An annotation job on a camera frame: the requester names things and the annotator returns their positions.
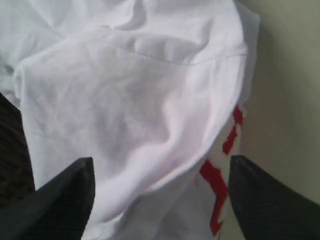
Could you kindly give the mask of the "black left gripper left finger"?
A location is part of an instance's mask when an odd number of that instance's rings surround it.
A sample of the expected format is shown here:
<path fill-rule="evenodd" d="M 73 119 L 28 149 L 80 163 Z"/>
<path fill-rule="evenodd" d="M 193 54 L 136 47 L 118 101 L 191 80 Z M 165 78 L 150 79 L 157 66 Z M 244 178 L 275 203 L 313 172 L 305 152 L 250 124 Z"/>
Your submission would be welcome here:
<path fill-rule="evenodd" d="M 95 193 L 93 159 L 79 158 L 34 193 L 0 211 L 0 238 L 80 240 Z"/>

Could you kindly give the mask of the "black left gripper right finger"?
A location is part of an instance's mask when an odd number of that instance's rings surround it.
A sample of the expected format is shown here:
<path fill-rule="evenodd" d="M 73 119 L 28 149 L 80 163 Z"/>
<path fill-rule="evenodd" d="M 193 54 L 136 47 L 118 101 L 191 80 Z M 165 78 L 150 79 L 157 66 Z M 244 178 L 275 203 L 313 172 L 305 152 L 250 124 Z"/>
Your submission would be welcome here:
<path fill-rule="evenodd" d="M 320 206 L 242 155 L 230 161 L 228 193 L 247 240 L 318 240 Z"/>

